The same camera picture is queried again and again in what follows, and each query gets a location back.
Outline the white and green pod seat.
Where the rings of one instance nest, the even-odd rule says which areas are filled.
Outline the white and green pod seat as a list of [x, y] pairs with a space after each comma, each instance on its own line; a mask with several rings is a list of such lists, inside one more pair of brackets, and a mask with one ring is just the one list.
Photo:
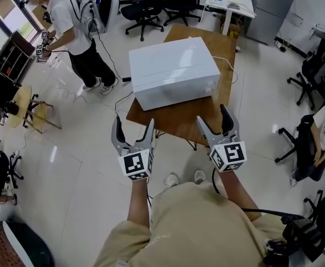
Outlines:
[[25, 267], [55, 267], [46, 243], [25, 223], [3, 221], [4, 233]]

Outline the person's left white shoe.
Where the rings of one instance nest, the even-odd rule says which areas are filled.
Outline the person's left white shoe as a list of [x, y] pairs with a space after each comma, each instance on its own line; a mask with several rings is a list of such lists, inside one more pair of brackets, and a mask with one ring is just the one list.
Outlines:
[[177, 186], [179, 184], [178, 176], [175, 173], [169, 174], [165, 180], [165, 184], [169, 188]]

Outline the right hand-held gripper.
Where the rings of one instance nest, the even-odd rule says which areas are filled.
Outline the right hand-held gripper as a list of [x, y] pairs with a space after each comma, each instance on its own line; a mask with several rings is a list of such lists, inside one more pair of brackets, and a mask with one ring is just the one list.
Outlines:
[[219, 172], [237, 170], [247, 161], [245, 142], [239, 137], [239, 122], [228, 106], [221, 104], [222, 133], [214, 132], [200, 117], [196, 117], [198, 128], [210, 147], [209, 157]]

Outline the person's white shoe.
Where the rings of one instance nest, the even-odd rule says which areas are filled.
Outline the person's white shoe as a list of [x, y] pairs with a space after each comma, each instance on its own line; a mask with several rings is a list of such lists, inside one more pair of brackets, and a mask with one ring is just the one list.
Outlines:
[[205, 172], [202, 170], [196, 170], [194, 172], [194, 183], [196, 185], [200, 185], [206, 181], [206, 175]]
[[178, 176], [175, 173], [169, 174], [165, 180], [165, 184], [169, 188], [177, 186], [179, 184]]

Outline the round wooden stool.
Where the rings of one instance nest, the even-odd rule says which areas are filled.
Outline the round wooden stool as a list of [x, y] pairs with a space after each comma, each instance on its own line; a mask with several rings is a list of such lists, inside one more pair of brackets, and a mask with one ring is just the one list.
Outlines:
[[32, 94], [32, 87], [29, 85], [21, 86], [13, 97], [5, 105], [8, 113], [8, 123], [11, 128], [16, 128], [20, 124], [25, 128], [32, 128], [39, 134], [43, 134], [44, 124], [62, 129], [60, 125], [51, 122], [48, 119], [48, 108], [54, 106], [38, 100], [38, 94]]

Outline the white desk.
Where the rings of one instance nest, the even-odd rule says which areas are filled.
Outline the white desk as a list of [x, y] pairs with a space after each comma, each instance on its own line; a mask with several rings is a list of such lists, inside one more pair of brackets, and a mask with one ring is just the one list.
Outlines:
[[227, 35], [232, 14], [238, 14], [248, 18], [255, 18], [252, 0], [206, 0], [204, 7], [213, 8], [213, 13], [217, 10], [225, 12], [225, 20], [222, 34]]

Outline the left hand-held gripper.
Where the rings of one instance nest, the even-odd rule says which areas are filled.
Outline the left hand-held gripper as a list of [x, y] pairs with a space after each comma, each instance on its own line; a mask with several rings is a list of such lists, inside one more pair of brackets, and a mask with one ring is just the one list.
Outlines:
[[126, 142], [119, 116], [115, 117], [111, 131], [111, 142], [118, 152], [118, 162], [124, 176], [131, 181], [148, 179], [152, 174], [152, 138], [154, 119], [146, 126], [143, 137], [135, 141], [134, 146]]

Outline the black open shelf unit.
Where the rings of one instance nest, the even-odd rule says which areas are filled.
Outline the black open shelf unit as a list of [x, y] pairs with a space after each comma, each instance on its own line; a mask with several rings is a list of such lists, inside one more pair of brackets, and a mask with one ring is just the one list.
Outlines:
[[15, 31], [0, 49], [0, 80], [20, 83], [27, 66], [33, 60], [35, 47]]

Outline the person's right forearm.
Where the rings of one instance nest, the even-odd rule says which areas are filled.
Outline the person's right forearm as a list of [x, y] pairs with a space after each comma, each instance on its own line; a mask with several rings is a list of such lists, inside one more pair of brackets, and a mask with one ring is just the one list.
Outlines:
[[257, 205], [249, 196], [234, 171], [220, 172], [219, 177], [230, 201], [234, 202], [241, 209], [258, 210]]

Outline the white and black pod seat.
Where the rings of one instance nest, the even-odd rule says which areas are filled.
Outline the white and black pod seat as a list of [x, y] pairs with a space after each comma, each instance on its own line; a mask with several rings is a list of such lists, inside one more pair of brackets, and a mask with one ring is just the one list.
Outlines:
[[99, 15], [103, 24], [103, 33], [114, 26], [119, 6], [120, 0], [100, 0]]

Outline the white appliance door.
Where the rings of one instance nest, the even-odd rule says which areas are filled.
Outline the white appliance door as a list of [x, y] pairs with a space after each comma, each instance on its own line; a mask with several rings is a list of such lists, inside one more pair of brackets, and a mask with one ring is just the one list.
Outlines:
[[185, 81], [159, 82], [133, 88], [135, 98], [144, 111], [209, 97], [215, 89], [216, 81], [206, 78]]

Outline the grey cabinet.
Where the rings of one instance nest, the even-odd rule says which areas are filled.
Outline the grey cabinet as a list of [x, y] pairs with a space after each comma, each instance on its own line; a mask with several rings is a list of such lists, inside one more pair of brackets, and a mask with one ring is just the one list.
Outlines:
[[255, 17], [246, 32], [250, 39], [271, 45], [294, 0], [252, 0]]

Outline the wooden table with black legs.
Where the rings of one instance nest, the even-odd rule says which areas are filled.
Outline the wooden table with black legs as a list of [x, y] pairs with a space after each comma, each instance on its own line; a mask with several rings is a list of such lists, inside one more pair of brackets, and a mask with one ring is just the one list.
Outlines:
[[233, 80], [230, 66], [234, 65], [237, 40], [217, 32], [173, 25], [164, 42], [188, 37], [201, 37], [211, 55], [217, 57], [216, 64], [220, 71], [220, 78], [213, 95], [149, 111], [144, 111], [138, 101], [134, 100], [126, 119], [147, 126], [153, 118], [156, 130], [162, 134], [166, 133], [187, 140], [196, 149], [197, 144], [207, 144], [197, 126], [197, 115], [207, 121], [214, 131], [221, 132], [220, 105], [229, 103]]

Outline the black equipment pack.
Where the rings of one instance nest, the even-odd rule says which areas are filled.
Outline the black equipment pack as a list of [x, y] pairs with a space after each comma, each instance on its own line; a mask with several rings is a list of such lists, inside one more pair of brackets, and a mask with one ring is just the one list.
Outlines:
[[283, 240], [269, 240], [263, 263], [267, 267], [290, 267], [302, 259], [316, 261], [325, 249], [325, 228], [319, 228], [310, 219], [290, 221]]

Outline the white microwave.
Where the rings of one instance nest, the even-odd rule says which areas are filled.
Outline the white microwave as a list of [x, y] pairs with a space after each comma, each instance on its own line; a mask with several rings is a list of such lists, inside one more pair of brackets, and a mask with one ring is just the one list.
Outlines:
[[198, 78], [216, 81], [216, 88], [220, 78], [220, 71], [201, 37], [131, 50], [129, 62], [132, 88]]

